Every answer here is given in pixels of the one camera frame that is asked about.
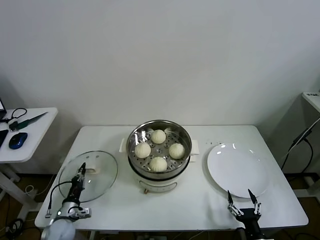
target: white side table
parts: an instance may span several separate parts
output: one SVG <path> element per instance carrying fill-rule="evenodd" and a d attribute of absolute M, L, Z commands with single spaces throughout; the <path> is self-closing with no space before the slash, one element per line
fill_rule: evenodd
<path fill-rule="evenodd" d="M 320 112 L 320 92 L 305 91 L 302 97 Z M 304 177 L 305 182 L 309 185 L 308 189 L 296 189 L 294 193 L 297 198 L 316 198 L 320 203 L 320 180 L 314 182 L 310 176 Z"/>
<path fill-rule="evenodd" d="M 10 118 L 13 111 L 14 109 L 8 110 L 5 118 Z M 0 147 L 0 188 L 3 190 L 0 193 L 0 200 L 3 198 L 5 193 L 8 193 L 10 196 L 22 203 L 23 207 L 18 215 L 18 218 L 22 220 L 26 219 L 28 212 L 32 210 L 38 211 L 38 208 L 41 207 L 41 204 L 38 204 L 34 201 L 34 197 L 37 194 L 36 190 L 32 192 L 31 196 L 29 196 L 13 183 L 13 181 L 18 182 L 20 178 L 12 171 L 8 164 L 23 163 L 32 157 L 51 123 L 55 119 L 58 110 L 55 107 L 28 108 L 26 115 L 18 119 L 18 122 L 20 123 L 45 112 L 48 113 L 41 117 L 38 121 L 19 131 L 28 133 L 28 137 L 21 148 L 16 150 L 9 148 L 9 141 L 11 137 L 17 134 L 17 132 L 10 131 Z M 4 122 L 0 123 L 0 131 L 6 129 L 9 130 L 9 125 Z"/>

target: robotic arm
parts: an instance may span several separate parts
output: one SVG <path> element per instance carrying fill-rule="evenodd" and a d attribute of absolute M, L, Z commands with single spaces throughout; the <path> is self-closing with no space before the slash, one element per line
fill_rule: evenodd
<path fill-rule="evenodd" d="M 238 209 L 228 191 L 228 209 L 230 213 L 239 222 L 244 224 L 245 228 L 238 228 L 237 231 L 240 233 L 241 240 L 264 240 L 266 236 L 261 232 L 258 220 L 261 217 L 261 202 L 258 202 L 256 196 L 248 189 L 249 195 L 254 208 L 240 208 Z"/>
<path fill-rule="evenodd" d="M 62 207 L 58 210 L 55 218 L 43 230 L 41 240 L 73 240 L 76 234 L 73 222 L 91 217 L 91 209 L 80 207 L 79 200 L 82 190 L 85 189 L 85 173 L 86 163 L 84 162 L 78 173 L 71 179 L 69 193 L 63 200 Z M 51 203 L 52 198 L 50 197 L 46 218 L 51 217 Z"/>

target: glass lid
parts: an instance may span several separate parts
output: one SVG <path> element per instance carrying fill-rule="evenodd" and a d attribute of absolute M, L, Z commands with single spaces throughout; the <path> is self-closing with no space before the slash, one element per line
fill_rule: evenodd
<path fill-rule="evenodd" d="M 118 174 L 118 164 L 114 156 L 105 151 L 88 151 L 76 156 L 62 170 L 59 183 L 70 181 L 81 165 L 85 163 L 84 190 L 80 202 L 85 203 L 97 199 L 114 184 Z M 71 184 L 59 186 L 61 194 L 66 198 Z"/>

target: white plate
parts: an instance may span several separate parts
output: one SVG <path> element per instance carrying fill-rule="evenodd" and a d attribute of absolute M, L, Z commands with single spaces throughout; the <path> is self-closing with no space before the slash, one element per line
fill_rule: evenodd
<path fill-rule="evenodd" d="M 259 196 L 268 187 L 263 162 L 252 150 L 239 144 L 215 146 L 208 155 L 207 165 L 214 181 L 232 195 L 250 198 L 248 189 Z"/>

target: white wall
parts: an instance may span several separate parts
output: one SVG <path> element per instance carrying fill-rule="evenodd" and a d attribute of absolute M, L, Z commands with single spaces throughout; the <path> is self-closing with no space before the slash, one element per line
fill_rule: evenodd
<path fill-rule="evenodd" d="M 82 125 L 152 119 L 253 124 L 281 155 L 275 130 L 291 109 L 299 134 L 297 96 L 320 88 L 319 9 L 318 0 L 1 1 L 0 96 L 60 111 L 34 172 L 57 168 Z"/>

